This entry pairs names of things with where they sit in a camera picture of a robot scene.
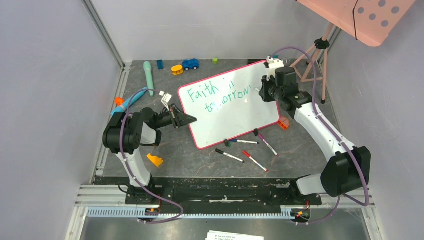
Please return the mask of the green marker cap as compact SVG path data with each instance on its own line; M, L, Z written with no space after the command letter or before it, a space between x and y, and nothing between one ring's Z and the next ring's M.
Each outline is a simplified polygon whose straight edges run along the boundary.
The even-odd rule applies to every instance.
M231 146L231 143L230 143L230 141L229 141L228 139L225 139L225 140L224 140L224 145L225 145L226 147L230 147L230 146Z

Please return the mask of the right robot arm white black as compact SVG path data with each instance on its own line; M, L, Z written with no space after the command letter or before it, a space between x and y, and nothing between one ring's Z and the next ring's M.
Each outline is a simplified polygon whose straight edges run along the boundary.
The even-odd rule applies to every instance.
M261 79L260 97L267 103L278 102L282 110L310 134L327 160L322 173L295 180L295 186L288 191L289 199L302 204L312 194L339 197L359 188L368 196L370 151L342 136L313 102L313 97L299 90L292 67L268 65L267 68L268 74Z

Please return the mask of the pink framed whiteboard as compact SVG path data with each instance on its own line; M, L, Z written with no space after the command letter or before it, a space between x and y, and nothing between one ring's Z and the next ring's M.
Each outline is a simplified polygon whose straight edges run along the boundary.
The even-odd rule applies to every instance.
M268 74L264 61L245 65L181 86L184 113L197 121L189 125L195 146L202 150L278 122L278 104L264 102L255 88Z

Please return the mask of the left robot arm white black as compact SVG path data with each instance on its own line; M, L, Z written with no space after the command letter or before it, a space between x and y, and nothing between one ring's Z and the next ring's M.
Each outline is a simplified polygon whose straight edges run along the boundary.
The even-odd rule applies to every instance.
M161 128L175 129L195 123L197 118L184 113L175 104L157 113L146 107L139 112L116 112L108 122L103 135L103 146L120 162L128 176L127 180L104 180L103 184L115 185L131 198L139 197L145 204L153 203L157 190L142 158L140 147L158 147L162 141Z

